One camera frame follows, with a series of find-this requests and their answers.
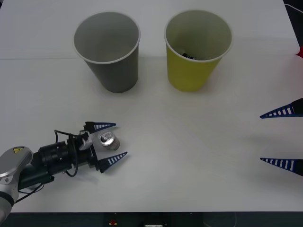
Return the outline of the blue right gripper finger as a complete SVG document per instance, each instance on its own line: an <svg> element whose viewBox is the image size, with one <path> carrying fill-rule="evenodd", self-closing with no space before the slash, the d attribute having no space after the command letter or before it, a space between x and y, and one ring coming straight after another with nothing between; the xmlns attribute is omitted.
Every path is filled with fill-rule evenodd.
<svg viewBox="0 0 303 227"><path fill-rule="evenodd" d="M261 157L260 160L279 167L281 169L287 170L299 176L303 176L303 160L302 159L276 159L276 158L266 158Z"/></svg>
<svg viewBox="0 0 303 227"><path fill-rule="evenodd" d="M302 117L303 116L303 98L293 101L260 116L261 119L283 118L283 117Z"/></svg>

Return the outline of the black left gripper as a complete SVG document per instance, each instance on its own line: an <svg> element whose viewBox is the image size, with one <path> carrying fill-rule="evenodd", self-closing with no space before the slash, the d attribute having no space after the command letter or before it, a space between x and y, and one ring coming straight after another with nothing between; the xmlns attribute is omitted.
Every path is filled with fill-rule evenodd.
<svg viewBox="0 0 303 227"><path fill-rule="evenodd" d="M89 133L95 133L114 126L116 126L116 124L111 122L85 122L84 130ZM100 173L104 173L128 154L128 152L123 152L98 161L92 136L89 133L80 133L76 136L69 136L67 139L72 163L75 166L79 167L88 164L90 168L95 168L99 170Z"/></svg>

